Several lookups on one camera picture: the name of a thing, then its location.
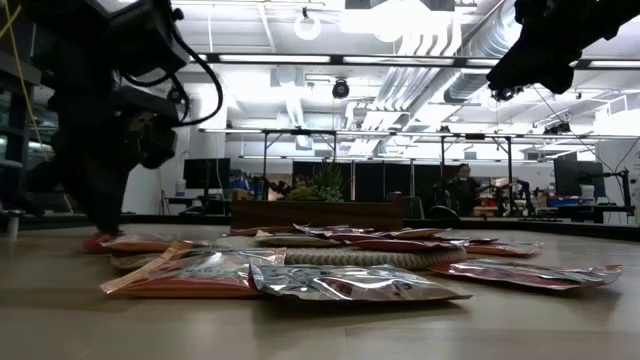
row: snack bag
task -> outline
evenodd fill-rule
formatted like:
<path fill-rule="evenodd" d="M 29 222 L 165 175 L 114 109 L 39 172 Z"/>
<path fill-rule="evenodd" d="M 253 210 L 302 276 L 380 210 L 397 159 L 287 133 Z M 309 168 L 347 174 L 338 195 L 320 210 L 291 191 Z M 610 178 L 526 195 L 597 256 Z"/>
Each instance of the snack bag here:
<path fill-rule="evenodd" d="M 389 266 L 252 265 L 256 288 L 312 301 L 425 301 L 468 299 L 440 284 Z"/>
<path fill-rule="evenodd" d="M 488 259 L 468 259 L 453 264 L 436 265 L 429 270 L 446 275 L 503 281 L 552 290 L 609 285 L 622 274 L 621 265 L 563 269 Z"/>
<path fill-rule="evenodd" d="M 340 246 L 338 241 L 318 238 L 306 234 L 268 234 L 258 232 L 256 241 L 264 246 L 286 246 L 286 247 L 334 247 Z"/>
<path fill-rule="evenodd" d="M 175 235 L 122 235 L 101 245 L 113 252 L 162 253 L 176 241 L 178 239 Z M 201 246 L 212 244 L 211 240 L 190 240 L 189 242 Z"/>
<path fill-rule="evenodd" d="M 440 234 L 448 230 L 449 229 L 402 229 L 401 231 L 378 233 L 376 235 L 389 239 L 420 240 L 431 238 L 436 234 Z"/>
<path fill-rule="evenodd" d="M 544 244 L 507 244 L 507 243 L 469 243 L 466 247 L 468 254 L 495 255 L 506 257 L 531 257 L 537 255 Z"/>
<path fill-rule="evenodd" d="M 250 265 L 282 265 L 284 258 L 285 249 L 215 250 L 179 242 L 142 268 L 100 287 L 108 295 L 138 297 L 256 296 Z"/>
<path fill-rule="evenodd" d="M 390 251 L 390 252 L 428 252 L 436 251 L 444 248 L 462 247 L 465 242 L 438 242 L 438 241 L 410 241 L 410 240 L 359 240 L 345 244 L 355 246 L 361 249 L 374 251 Z"/>
<path fill-rule="evenodd" d="M 269 234 L 293 234 L 297 232 L 293 226 L 262 226 L 252 229 L 231 229 L 229 236 L 256 236 L 259 231 Z"/>

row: cable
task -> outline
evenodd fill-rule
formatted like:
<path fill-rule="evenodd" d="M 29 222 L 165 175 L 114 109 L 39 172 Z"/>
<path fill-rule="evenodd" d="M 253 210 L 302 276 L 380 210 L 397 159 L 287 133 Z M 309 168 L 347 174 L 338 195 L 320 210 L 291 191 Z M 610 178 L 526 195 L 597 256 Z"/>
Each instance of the cable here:
<path fill-rule="evenodd" d="M 9 28 L 13 25 L 13 22 L 16 20 L 18 15 L 20 15 L 20 11 L 22 11 L 22 5 L 18 5 L 16 11 L 13 12 L 13 15 L 7 21 L 7 24 L 0 30 L 0 39 L 4 36 L 4 34 L 9 30 Z"/>
<path fill-rule="evenodd" d="M 11 16 L 11 13 L 9 12 L 9 4 L 5 4 L 4 10 L 5 10 L 5 13 L 7 15 L 7 25 L 5 25 L 5 27 L 9 28 L 9 35 L 11 37 L 11 46 L 13 47 L 13 55 L 16 58 L 16 67 L 18 69 L 18 77 L 20 78 L 20 85 L 22 86 L 22 94 L 24 95 L 24 101 L 27 104 L 27 112 L 29 113 L 29 117 L 31 118 L 31 123 L 33 124 L 33 128 L 34 128 L 34 131 L 36 133 L 36 138 L 38 139 L 38 142 L 40 143 L 40 148 L 42 149 L 42 152 L 44 154 L 44 158 L 45 158 L 46 161 L 49 161 L 49 153 L 47 152 L 47 149 L 44 147 L 44 143 L 42 142 L 42 137 L 40 136 L 40 129 L 38 128 L 38 123 L 36 122 L 36 117 L 33 114 L 33 108 L 31 106 L 31 101 L 29 100 L 29 91 L 27 90 L 27 85 L 24 82 L 24 75 L 22 73 L 22 65 L 20 64 L 20 55 L 18 54 L 18 46 L 16 44 L 16 37 L 15 37 L 15 34 L 13 33 L 13 21 L 20 14 L 21 9 L 22 9 L 22 7 L 20 5 L 18 5 L 18 7 L 16 8 L 16 11 L 14 12 L 13 16 Z M 4 28 L 0 31 L 0 37 L 2 37 L 2 35 L 4 35 L 5 31 L 6 30 Z M 73 207 L 71 206 L 71 202 L 69 202 L 69 199 L 67 198 L 67 194 L 63 194 L 62 197 L 64 198 L 64 201 L 67 204 L 67 207 L 69 208 L 69 212 L 74 213 Z"/>
<path fill-rule="evenodd" d="M 169 8 L 171 8 L 171 3 L 169 1 L 167 1 Z M 207 116 L 200 118 L 200 119 L 196 119 L 196 120 L 191 120 L 191 121 L 187 121 L 187 122 L 181 122 L 180 124 L 178 124 L 178 127 L 182 127 L 182 126 L 191 126 L 191 125 L 198 125 L 198 124 L 202 124 L 203 122 L 211 119 L 212 117 L 216 116 L 218 114 L 218 112 L 220 112 L 220 109 L 222 109 L 222 103 L 223 103 L 223 99 L 224 96 L 222 94 L 222 85 L 220 84 L 220 81 L 218 80 L 216 74 L 213 72 L 213 70 L 211 70 L 211 67 L 209 67 L 209 65 L 202 60 L 202 58 L 200 58 L 200 56 L 193 51 L 193 49 L 191 49 L 189 47 L 189 45 L 187 45 L 184 40 L 182 40 L 182 37 L 180 36 L 180 34 L 178 34 L 178 31 L 176 30 L 175 25 L 171 25 L 171 34 L 173 35 L 173 39 L 178 43 L 178 45 L 180 45 L 181 48 L 184 49 L 184 51 L 187 52 L 187 54 L 189 54 L 194 60 L 195 62 L 198 63 L 198 65 L 200 65 L 202 67 L 202 69 L 204 70 L 204 72 L 207 73 L 207 75 L 209 75 L 209 77 L 211 78 L 211 81 L 213 82 L 213 85 L 216 88 L 216 92 L 218 93 L 218 105 L 216 106 L 216 108 Z"/>
<path fill-rule="evenodd" d="M 189 99 L 189 95 L 187 95 L 187 92 L 184 90 L 184 87 L 182 86 L 182 83 L 180 83 L 180 80 L 178 80 L 178 77 L 173 74 L 170 78 L 171 82 L 173 82 L 173 86 L 175 86 L 176 89 L 178 89 L 178 92 L 180 92 L 184 97 L 184 113 L 182 113 L 182 119 L 180 119 L 180 122 L 184 122 L 191 111 L 191 99 Z"/>
<path fill-rule="evenodd" d="M 160 85 L 163 82 L 169 80 L 172 76 L 173 76 L 173 74 L 164 74 L 163 76 L 161 76 L 158 79 L 145 82 L 145 81 L 136 80 L 131 75 L 129 75 L 127 73 L 123 73 L 122 74 L 122 77 L 125 78 L 128 82 L 130 82 L 131 84 L 133 84 L 135 86 L 141 86 L 141 87 L 152 87 L 152 86 Z"/>

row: person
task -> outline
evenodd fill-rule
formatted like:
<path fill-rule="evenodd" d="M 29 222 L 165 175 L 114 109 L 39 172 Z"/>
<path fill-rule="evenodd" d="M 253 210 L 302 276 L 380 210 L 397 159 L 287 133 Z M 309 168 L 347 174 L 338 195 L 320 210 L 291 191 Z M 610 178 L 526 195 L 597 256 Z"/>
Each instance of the person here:
<path fill-rule="evenodd" d="M 471 216 L 473 208 L 478 205 L 480 183 L 471 177 L 468 164 L 458 165 L 457 170 L 456 176 L 446 184 L 448 205 L 458 216 Z"/>

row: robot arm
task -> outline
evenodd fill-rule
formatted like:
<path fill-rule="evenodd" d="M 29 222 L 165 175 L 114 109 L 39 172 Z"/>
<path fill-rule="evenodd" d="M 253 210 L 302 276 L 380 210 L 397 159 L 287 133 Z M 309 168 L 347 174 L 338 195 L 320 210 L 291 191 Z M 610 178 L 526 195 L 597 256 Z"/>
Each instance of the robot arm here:
<path fill-rule="evenodd" d="M 508 101 L 524 86 L 540 83 L 556 94 L 573 83 L 573 61 L 601 38 L 640 15 L 637 0 L 517 0 L 520 38 L 487 75 L 494 97 Z"/>
<path fill-rule="evenodd" d="M 115 13 L 97 0 L 21 0 L 21 5 L 34 23 L 49 30 L 50 46 L 36 54 L 36 61 L 47 74 L 43 82 L 54 89 L 50 107 L 59 120 L 51 144 L 55 157 L 37 173 L 55 177 L 101 232 L 117 233 L 129 172 L 138 164 L 156 169 L 172 158 L 173 128 L 215 116 L 222 87 L 182 40 L 175 23 L 183 15 L 169 0 L 138 0 Z M 183 122 L 170 100 L 116 81 L 120 75 L 137 86 L 168 79 L 175 84 L 175 73 L 189 56 L 219 94 L 216 110 L 202 119 Z M 135 79 L 154 69 L 165 75 L 152 82 Z M 184 93 L 179 82 L 175 85 Z"/>

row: table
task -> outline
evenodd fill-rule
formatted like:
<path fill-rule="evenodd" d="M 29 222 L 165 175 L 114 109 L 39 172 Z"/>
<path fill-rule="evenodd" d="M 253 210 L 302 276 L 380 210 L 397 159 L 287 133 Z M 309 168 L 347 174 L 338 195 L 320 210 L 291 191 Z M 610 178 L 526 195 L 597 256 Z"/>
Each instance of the table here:
<path fill-rule="evenodd" d="M 131 232 L 216 237 L 224 227 L 135 225 Z M 21 234 L 0 247 L 3 359 L 539 360 L 640 358 L 640 244 L 526 232 L 460 231 L 543 241 L 537 264 L 625 265 L 599 289 L 554 293 L 433 277 L 469 300 L 335 307 L 257 300 L 105 299 L 116 274 L 81 255 L 92 229 Z"/>

